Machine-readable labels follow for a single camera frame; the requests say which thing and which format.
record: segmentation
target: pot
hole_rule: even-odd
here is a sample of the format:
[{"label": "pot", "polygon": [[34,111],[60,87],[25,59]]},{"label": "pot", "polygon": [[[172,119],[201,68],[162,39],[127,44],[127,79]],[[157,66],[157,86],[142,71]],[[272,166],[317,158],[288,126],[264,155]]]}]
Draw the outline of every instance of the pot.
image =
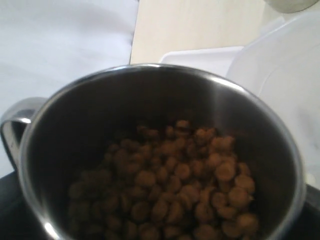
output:
[{"label": "pot", "polygon": [[[236,138],[256,181],[260,239],[280,239],[300,214],[306,185],[288,129],[261,100],[221,76],[163,64],[121,66],[85,76],[49,99],[29,98],[1,119],[1,138],[24,198],[53,239],[72,239],[67,189],[77,170],[102,159],[115,130],[137,121],[188,119]],[[308,198],[318,209],[315,190]]]}]

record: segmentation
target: black surface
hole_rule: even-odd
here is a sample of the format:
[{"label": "black surface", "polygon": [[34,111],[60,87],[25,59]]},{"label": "black surface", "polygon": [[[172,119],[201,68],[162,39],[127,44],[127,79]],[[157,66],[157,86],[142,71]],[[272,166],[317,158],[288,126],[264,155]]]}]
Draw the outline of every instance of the black surface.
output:
[{"label": "black surface", "polygon": [[[0,179],[0,239],[48,239],[23,200],[15,172]],[[306,205],[284,240],[318,239],[320,239],[320,216]]]}]

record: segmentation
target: white cloth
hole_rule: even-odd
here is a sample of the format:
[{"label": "white cloth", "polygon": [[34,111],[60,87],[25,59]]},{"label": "white cloth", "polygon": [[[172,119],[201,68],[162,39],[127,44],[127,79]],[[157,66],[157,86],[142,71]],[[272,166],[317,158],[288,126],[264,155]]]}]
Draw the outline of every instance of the white cloth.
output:
[{"label": "white cloth", "polygon": [[[0,115],[129,63],[137,0],[0,0]],[[0,147],[0,178],[12,171]]]}]

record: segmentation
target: white plastic container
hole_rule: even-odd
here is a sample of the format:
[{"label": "white plastic container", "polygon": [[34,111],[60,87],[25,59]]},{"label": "white plastic container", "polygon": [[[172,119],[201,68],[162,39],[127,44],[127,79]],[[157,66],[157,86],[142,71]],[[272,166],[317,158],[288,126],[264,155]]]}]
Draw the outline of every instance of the white plastic container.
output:
[{"label": "white plastic container", "polygon": [[309,183],[320,188],[320,13],[302,14],[246,46],[226,77],[282,118]]}]

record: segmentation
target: wooden table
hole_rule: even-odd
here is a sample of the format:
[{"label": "wooden table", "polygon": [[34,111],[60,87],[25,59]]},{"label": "wooden table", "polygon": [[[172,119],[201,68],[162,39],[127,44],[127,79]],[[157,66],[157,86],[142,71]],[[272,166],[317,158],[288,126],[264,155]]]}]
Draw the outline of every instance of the wooden table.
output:
[{"label": "wooden table", "polygon": [[167,52],[244,46],[259,35],[263,0],[140,0],[131,63]]}]

